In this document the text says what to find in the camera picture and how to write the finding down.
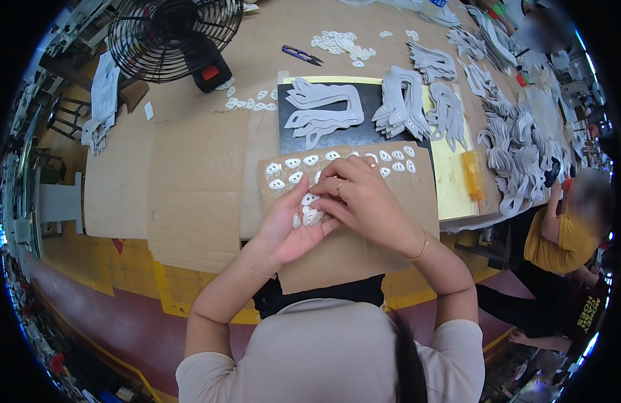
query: fan guard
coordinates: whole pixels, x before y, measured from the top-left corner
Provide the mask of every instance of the fan guard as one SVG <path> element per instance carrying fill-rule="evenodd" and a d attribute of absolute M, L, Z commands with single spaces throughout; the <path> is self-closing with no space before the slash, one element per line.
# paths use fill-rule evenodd
<path fill-rule="evenodd" d="M 213 65 L 242 15 L 243 0 L 123 0 L 107 44 L 129 76 L 166 83 Z"/>

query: woman's left hand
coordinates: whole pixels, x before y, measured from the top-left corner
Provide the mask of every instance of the woman's left hand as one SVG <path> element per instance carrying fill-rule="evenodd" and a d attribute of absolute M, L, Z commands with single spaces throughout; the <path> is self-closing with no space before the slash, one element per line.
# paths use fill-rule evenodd
<path fill-rule="evenodd" d="M 305 174 L 297 186 L 274 201 L 253 238 L 275 265 L 281 266 L 299 258 L 341 225 L 337 218 L 325 214 L 323 220 L 315 225 L 302 224 L 299 228 L 293 228 L 295 213 L 303 217 L 300 203 L 307 191 L 308 175 Z"/>

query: yellow shirt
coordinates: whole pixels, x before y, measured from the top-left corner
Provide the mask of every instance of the yellow shirt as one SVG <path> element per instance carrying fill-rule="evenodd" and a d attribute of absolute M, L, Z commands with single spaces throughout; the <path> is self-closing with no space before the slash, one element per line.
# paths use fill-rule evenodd
<path fill-rule="evenodd" d="M 525 260 L 553 273 L 570 273 L 579 269 L 595 252 L 597 239 L 573 223 L 568 214 L 561 214 L 557 216 L 560 221 L 559 244 L 551 242 L 541 234 L 545 214 L 546 208 L 542 208 L 532 219 L 525 240 Z"/>

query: gold bracelet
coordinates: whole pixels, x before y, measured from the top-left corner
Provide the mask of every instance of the gold bracelet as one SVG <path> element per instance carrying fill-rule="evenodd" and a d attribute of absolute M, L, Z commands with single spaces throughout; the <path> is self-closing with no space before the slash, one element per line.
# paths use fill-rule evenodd
<path fill-rule="evenodd" d="M 274 273 L 273 275 L 269 276 L 269 275 L 266 275 L 266 274 L 257 273 L 256 271 L 254 271 L 254 270 L 250 270 L 250 269 L 248 269 L 247 267 L 245 267 L 245 266 L 243 265 L 243 263 L 241 263 L 241 259 L 239 259 L 239 255 L 240 255 L 240 254 L 241 254 L 241 252 L 238 252 L 238 253 L 236 254 L 236 261 L 237 261 L 237 262 L 239 262 L 239 264 L 241 265 L 241 267 L 242 267 L 242 268 L 244 268 L 244 269 L 246 269 L 246 270 L 250 271 L 252 274 L 256 274 L 257 276 L 267 277 L 267 278 L 272 278 L 273 280 L 276 280 L 276 279 L 277 279 L 277 273 Z"/>
<path fill-rule="evenodd" d="M 416 257 L 406 257 L 406 260 L 408 260 L 408 261 L 410 261 L 412 263 L 416 262 L 417 260 L 422 258 L 422 256 L 425 255 L 425 252 L 427 252 L 427 244 L 428 244 L 427 230 L 422 225 L 420 226 L 420 228 L 423 229 L 423 234 L 425 234 L 425 244 L 423 245 L 423 251 L 420 252 L 420 254 L 418 256 L 416 256 Z"/>

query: scissors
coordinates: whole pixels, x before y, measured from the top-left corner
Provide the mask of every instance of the scissors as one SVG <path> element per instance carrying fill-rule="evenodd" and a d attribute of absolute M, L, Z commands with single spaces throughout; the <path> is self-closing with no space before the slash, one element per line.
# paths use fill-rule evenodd
<path fill-rule="evenodd" d="M 285 44 L 282 46 L 282 51 L 283 53 L 288 53 L 289 55 L 293 55 L 294 57 L 297 57 L 298 59 L 304 60 L 316 66 L 322 67 L 320 63 L 324 63 L 321 59 L 318 59 L 317 57 L 310 55 L 304 52 L 303 50 L 295 49 L 291 45 L 288 45 L 288 44 Z"/>

